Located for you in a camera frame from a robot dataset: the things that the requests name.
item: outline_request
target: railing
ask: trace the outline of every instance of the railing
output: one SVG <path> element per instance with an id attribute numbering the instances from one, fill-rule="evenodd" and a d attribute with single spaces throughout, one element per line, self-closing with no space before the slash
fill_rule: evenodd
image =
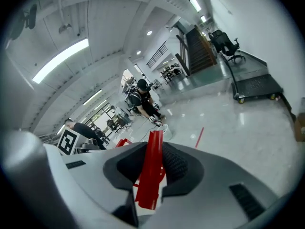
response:
<path id="1" fill-rule="evenodd" d="M 178 59 L 181 66 L 184 68 L 184 71 L 187 74 L 187 76 L 190 76 L 191 75 L 190 70 L 186 66 L 187 65 L 186 61 L 188 62 L 189 66 L 190 66 L 189 48 L 186 45 L 186 43 L 184 42 L 183 32 L 181 30 L 179 30 L 179 32 L 180 32 L 180 35 L 176 35 L 176 37 L 178 38 L 178 40 L 180 42 L 180 54 L 177 53 L 175 56 Z"/>
<path id="2" fill-rule="evenodd" d="M 151 68 L 158 59 L 167 51 L 167 47 L 165 46 L 166 41 L 162 44 L 162 46 L 157 50 L 157 52 L 152 56 L 152 58 L 146 64 L 149 68 Z"/>

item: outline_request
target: cart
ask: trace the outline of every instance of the cart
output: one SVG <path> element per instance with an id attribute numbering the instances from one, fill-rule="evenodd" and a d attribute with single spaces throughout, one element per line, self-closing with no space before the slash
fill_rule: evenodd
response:
<path id="1" fill-rule="evenodd" d="M 258 98 L 266 96 L 273 100 L 283 92 L 283 89 L 270 74 L 260 75 L 237 82 L 229 62 L 223 55 L 222 58 L 225 64 L 228 66 L 233 78 L 233 82 L 231 84 L 233 99 L 237 100 L 240 104 L 243 104 L 246 98 Z"/>

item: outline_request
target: black vent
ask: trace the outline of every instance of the black vent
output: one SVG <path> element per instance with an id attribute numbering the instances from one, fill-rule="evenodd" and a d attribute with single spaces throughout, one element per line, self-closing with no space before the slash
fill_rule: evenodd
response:
<path id="1" fill-rule="evenodd" d="M 72 169 L 72 168 L 75 168 L 75 167 L 78 167 L 78 166 L 82 166 L 82 165 L 85 165 L 85 164 L 86 164 L 85 162 L 80 160 L 80 161 L 75 161 L 75 162 L 67 163 L 66 166 L 67 166 L 68 169 Z"/>
<path id="2" fill-rule="evenodd" d="M 244 185 L 233 185 L 230 186 L 229 189 L 250 220 L 253 220 L 264 212 L 263 206 L 256 200 L 256 198 L 248 191 Z"/>

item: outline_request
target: black office chair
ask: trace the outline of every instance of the black office chair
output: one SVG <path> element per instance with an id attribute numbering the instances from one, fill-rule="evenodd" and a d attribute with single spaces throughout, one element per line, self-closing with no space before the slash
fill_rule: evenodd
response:
<path id="1" fill-rule="evenodd" d="M 216 37 L 220 36 L 222 33 L 223 32 L 221 30 L 215 30 L 212 32 L 212 36 L 216 38 Z"/>
<path id="2" fill-rule="evenodd" d="M 216 36 L 213 36 L 213 34 L 209 32 L 209 38 L 211 40 L 211 43 L 214 45 L 217 53 L 219 53 L 221 51 L 221 46 L 217 43 Z"/>
<path id="3" fill-rule="evenodd" d="M 231 56 L 228 61 L 233 60 L 235 63 L 236 58 L 246 60 L 246 58 L 240 54 L 235 55 L 237 49 L 239 49 L 239 43 L 237 41 L 237 38 L 235 38 L 234 41 L 236 41 L 236 44 L 233 44 L 230 41 L 228 35 L 225 32 L 215 38 L 215 42 L 221 47 L 223 54 L 227 55 L 228 57 Z"/>

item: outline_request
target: tiled floor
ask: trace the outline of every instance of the tiled floor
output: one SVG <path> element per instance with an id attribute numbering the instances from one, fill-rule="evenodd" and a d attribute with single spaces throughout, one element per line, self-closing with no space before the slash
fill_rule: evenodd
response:
<path id="1" fill-rule="evenodd" d="M 237 59 L 236 64 L 230 62 L 230 66 L 235 76 L 238 77 L 241 74 L 266 69 L 266 67 L 258 61 L 252 59 L 247 55 L 244 56 L 246 61 Z M 168 85 L 163 84 L 163 89 L 159 88 L 156 90 L 156 92 L 161 98 L 163 98 L 167 95 L 183 93 L 197 87 L 230 78 L 230 71 L 220 56 L 217 59 L 217 63 L 217 65 L 199 71 L 188 78 L 182 74 L 178 75 L 174 77 Z"/>
<path id="2" fill-rule="evenodd" d="M 173 137 L 169 142 L 226 157 L 268 185 L 278 196 L 291 191 L 305 161 L 305 147 L 294 140 L 289 114 L 276 100 L 255 100 L 238 104 L 232 93 L 207 95 L 163 106 Z M 120 138 L 132 142 L 148 139 L 157 129 L 143 117 L 134 117 Z"/>

